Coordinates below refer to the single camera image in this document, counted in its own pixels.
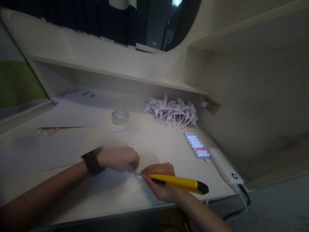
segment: curtain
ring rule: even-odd
[[[1,5],[58,26],[136,46],[136,0],[2,0]]]

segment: white paper crane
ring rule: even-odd
[[[175,127],[175,122],[177,119],[177,126],[184,123],[181,129],[185,128],[187,125],[194,126],[196,128],[196,121],[198,120],[193,103],[189,101],[188,105],[186,105],[180,98],[177,98],[177,101],[167,102],[166,94],[163,100],[150,97],[149,102],[142,108],[141,112],[151,112],[156,121],[158,121],[158,116],[160,115],[160,124],[163,122],[168,125],[168,123],[172,121],[173,127]]]

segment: window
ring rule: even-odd
[[[188,34],[201,0],[137,0],[136,48],[152,53],[177,47]]]

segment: black watch strap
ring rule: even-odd
[[[97,159],[97,154],[102,150],[103,150],[103,147],[99,147],[82,156],[82,159],[85,161],[88,171],[93,176],[100,173],[101,171],[105,169],[105,168],[100,167],[98,159]]]

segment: electrical outlet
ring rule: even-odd
[[[205,97],[204,101],[208,103],[205,109],[208,110],[212,115],[215,115],[221,108],[221,105],[219,103],[213,101],[208,97]]]

